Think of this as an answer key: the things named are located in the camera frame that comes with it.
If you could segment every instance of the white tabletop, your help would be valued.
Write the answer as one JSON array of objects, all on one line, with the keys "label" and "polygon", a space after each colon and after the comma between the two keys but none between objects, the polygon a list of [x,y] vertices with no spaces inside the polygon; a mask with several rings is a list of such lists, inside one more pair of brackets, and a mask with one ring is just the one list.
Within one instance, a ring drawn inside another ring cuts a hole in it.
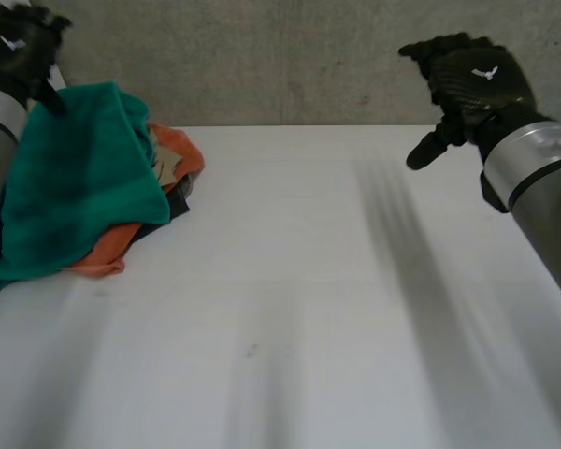
[{"label": "white tabletop", "polygon": [[0,448],[561,449],[561,298],[427,130],[188,129],[123,274],[0,294]]}]

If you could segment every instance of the white logo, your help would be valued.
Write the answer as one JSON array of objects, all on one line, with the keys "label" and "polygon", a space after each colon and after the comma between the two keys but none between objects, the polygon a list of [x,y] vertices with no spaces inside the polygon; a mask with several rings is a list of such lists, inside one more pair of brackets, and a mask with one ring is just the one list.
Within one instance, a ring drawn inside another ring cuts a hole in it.
[{"label": "white logo", "polygon": [[495,73],[498,71],[498,66],[493,68],[490,72],[482,72],[480,70],[478,70],[477,68],[474,68],[471,73],[473,73],[474,75],[478,75],[479,77],[483,77],[486,78],[487,80],[491,80],[492,78],[495,77]]},{"label": "white logo", "polygon": [[20,39],[17,42],[10,42],[8,39],[4,38],[3,36],[0,36],[0,38],[5,44],[7,44],[7,47],[9,47],[13,51],[17,49],[22,49],[25,45],[27,45],[23,40]]}]

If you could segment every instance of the silver metal wrist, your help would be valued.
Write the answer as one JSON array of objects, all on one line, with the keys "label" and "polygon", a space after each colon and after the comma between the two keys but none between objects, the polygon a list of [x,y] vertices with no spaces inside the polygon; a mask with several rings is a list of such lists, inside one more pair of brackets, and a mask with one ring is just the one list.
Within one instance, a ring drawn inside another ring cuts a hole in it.
[{"label": "silver metal wrist", "polygon": [[0,124],[19,140],[27,122],[27,110],[8,94],[0,91]]},{"label": "silver metal wrist", "polygon": [[507,206],[516,187],[557,161],[561,161],[561,123],[532,123],[493,148],[484,163],[484,175]]}]

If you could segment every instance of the gray wall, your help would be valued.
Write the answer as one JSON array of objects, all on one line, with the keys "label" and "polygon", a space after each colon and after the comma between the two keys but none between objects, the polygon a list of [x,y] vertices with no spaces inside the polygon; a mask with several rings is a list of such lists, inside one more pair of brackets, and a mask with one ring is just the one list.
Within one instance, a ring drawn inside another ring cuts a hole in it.
[{"label": "gray wall", "polygon": [[508,46],[561,119],[561,0],[49,0],[71,84],[116,80],[169,124],[434,123],[411,41]]}]

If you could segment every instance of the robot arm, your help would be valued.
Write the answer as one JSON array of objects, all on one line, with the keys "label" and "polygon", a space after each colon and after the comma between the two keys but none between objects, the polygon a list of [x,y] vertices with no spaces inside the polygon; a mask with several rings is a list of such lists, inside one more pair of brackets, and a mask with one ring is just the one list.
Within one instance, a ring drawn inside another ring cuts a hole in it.
[{"label": "robot arm", "polygon": [[70,21],[44,7],[0,5],[0,195],[8,168],[27,122],[33,98],[52,113],[65,105],[48,83],[50,67]]},{"label": "robot arm", "polygon": [[483,37],[442,36],[400,49],[418,63],[445,115],[408,156],[420,169],[469,141],[484,199],[510,212],[561,288],[561,123],[539,114],[513,56]]}]

